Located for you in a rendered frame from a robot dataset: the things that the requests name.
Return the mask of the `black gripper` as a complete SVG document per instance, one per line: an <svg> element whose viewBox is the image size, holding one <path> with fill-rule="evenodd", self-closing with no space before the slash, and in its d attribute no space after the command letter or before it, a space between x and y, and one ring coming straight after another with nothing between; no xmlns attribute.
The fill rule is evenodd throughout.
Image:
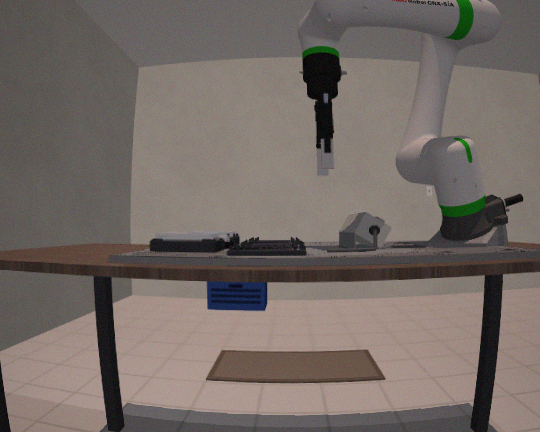
<svg viewBox="0 0 540 432"><path fill-rule="evenodd" d="M319 97L319 95L320 97ZM332 94L332 95L331 95ZM317 175L329 175L334 169L332 99L338 95L337 81L329 77L316 77L307 82L307 95L315 99ZM320 119L318 119L318 117ZM320 131L322 123L322 130ZM321 142L321 144L319 144Z"/></svg>

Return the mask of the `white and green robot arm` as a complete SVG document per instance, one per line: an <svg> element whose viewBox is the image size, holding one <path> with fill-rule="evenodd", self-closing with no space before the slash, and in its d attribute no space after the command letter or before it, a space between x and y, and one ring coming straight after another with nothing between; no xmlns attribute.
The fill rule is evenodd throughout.
<svg viewBox="0 0 540 432"><path fill-rule="evenodd" d="M490 41L500 25L498 9L487 0L314 0L298 26L299 73L305 83L322 76L338 83L341 73L347 75L340 66L339 41L349 27L423 32L417 86L396 168L411 183L434 185L442 211L440 232L447 240L475 239L507 224L506 207L523 201L521 194L485 197L474 141L441 137L457 53Z"/></svg>

